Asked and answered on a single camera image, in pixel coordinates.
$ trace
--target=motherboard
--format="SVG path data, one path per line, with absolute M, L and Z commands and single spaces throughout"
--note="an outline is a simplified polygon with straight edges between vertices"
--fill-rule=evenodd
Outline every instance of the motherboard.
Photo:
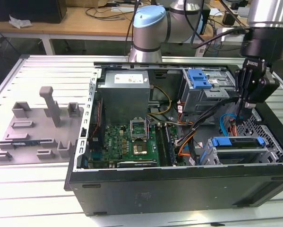
M 174 125 L 106 125 L 104 146 L 98 153 L 91 152 L 91 168 L 117 168 L 143 166 L 166 166 L 174 164 L 174 141 L 178 139 Z

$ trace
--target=metal table surface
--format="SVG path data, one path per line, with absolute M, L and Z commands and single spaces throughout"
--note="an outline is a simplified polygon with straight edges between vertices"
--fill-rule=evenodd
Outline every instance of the metal table surface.
M 242 64 L 231 58 L 164 58 L 164 62 Z M 0 139 L 9 124 L 16 101 L 44 107 L 41 86 L 52 86 L 59 106 L 83 103 L 94 61 L 127 61 L 112 56 L 30 56 L 14 66 L 0 86 Z M 283 122 L 283 84 L 267 101 Z M 0 226 L 77 224 L 88 227 L 226 226 L 283 227 L 283 192 L 258 208 L 204 210 L 157 214 L 86 217 L 73 192 L 63 189 L 68 163 L 0 166 Z

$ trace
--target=blue plastic clip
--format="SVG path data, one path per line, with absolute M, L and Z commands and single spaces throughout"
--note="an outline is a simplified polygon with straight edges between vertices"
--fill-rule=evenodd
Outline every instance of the blue plastic clip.
M 228 137 L 214 137 L 212 139 L 212 143 L 214 147 L 218 147 L 218 146 L 232 146 L 232 142 L 230 140 L 230 138 Z
M 200 69 L 189 69 L 189 78 L 195 89 L 211 89 L 212 85 L 207 81 L 206 75 Z
M 264 139 L 263 139 L 262 137 L 258 137 L 257 140 L 258 140 L 259 144 L 260 144 L 262 147 L 264 147 L 264 146 L 266 145 L 266 144 L 265 144 L 265 141 L 264 141 Z

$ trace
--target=wooden desk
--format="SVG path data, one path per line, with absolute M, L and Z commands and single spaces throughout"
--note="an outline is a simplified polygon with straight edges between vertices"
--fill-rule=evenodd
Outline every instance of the wooden desk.
M 211 1 L 212 7 L 224 11 L 223 6 L 219 2 Z M 105 13 L 97 13 L 99 17 L 111 16 L 120 12 L 107 11 Z M 132 19 L 133 13 L 126 14 L 126 17 Z M 223 17 L 214 17 L 217 22 L 222 23 Z M 85 14 L 82 7 L 68 7 L 67 14 L 60 24 L 33 23 L 32 27 L 24 27 L 17 29 L 9 24 L 9 22 L 0 22 L 0 32 L 6 37 L 21 38 L 39 38 L 42 39 L 46 53 L 54 55 L 54 48 L 51 39 L 78 39 L 78 40 L 109 40 L 124 41 L 130 21 L 127 19 L 116 21 L 103 21 Z M 206 27 L 205 34 L 202 38 L 207 40 L 213 36 L 213 29 Z

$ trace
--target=yellow wire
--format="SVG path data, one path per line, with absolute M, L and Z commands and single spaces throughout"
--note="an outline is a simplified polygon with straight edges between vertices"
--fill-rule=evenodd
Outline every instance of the yellow wire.
M 165 94 L 165 96 L 167 96 L 167 98 L 169 99 L 169 106 L 168 106 L 168 108 L 167 108 L 166 110 L 164 110 L 164 111 L 157 112 L 157 113 L 148 113 L 148 115 L 160 115 L 160 114 L 164 114 L 164 113 L 168 112 L 168 111 L 170 110 L 170 108 L 171 108 L 171 105 L 172 105 L 171 98 L 170 98 L 170 97 L 168 96 L 168 94 L 167 94 L 165 91 L 163 91 L 160 87 L 158 87 L 158 86 L 154 86 L 154 87 L 157 88 L 157 89 L 159 89 L 162 93 Z

